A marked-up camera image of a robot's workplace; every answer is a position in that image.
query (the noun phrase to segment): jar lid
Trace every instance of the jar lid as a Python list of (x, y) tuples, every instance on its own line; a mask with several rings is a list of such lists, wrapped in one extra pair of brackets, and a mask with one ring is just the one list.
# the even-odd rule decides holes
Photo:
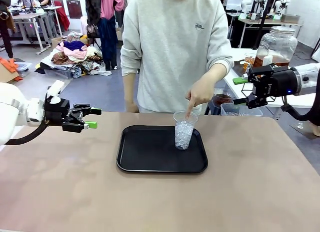
[(286, 27), (286, 26), (273, 26), (271, 28), (272, 32), (280, 32), (280, 33), (284, 33), (284, 34), (294, 34), (296, 32), (295, 29), (291, 28), (291, 27)]

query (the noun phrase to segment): pile of clothes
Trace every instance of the pile of clothes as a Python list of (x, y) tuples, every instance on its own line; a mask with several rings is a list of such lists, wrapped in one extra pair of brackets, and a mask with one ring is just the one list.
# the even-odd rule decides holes
[(45, 70), (69, 70), (73, 78), (86, 74), (111, 75), (110, 71), (106, 71), (102, 53), (94, 46), (87, 46), (80, 40), (80, 35), (70, 33), (49, 56), (41, 61), (37, 72), (43, 74)]

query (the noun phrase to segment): gray sweatshirt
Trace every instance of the gray sweatshirt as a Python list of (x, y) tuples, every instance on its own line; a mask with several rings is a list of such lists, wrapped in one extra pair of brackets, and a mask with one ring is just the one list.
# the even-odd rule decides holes
[(132, 0), (124, 14), (121, 67), (123, 76), (140, 68), (140, 107), (186, 110), (186, 93), (212, 65), (233, 67), (227, 34), (220, 0)]

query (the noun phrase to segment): ice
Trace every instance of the ice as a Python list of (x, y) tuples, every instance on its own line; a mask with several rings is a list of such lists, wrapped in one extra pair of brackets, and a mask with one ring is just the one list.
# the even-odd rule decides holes
[(186, 150), (188, 148), (193, 130), (193, 123), (188, 123), (187, 121), (181, 121), (176, 123), (175, 146), (178, 149)]
[(226, 112), (228, 116), (249, 116), (248, 114), (245, 113), (236, 113), (236, 112)]

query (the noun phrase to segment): small jar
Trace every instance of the small jar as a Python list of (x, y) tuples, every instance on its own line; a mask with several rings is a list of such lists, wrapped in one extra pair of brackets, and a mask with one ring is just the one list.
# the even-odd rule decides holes
[(285, 26), (273, 26), (260, 42), (253, 67), (263, 66), (264, 58), (272, 55), (272, 63), (288, 66), (296, 50), (298, 40), (294, 37), (296, 30)]

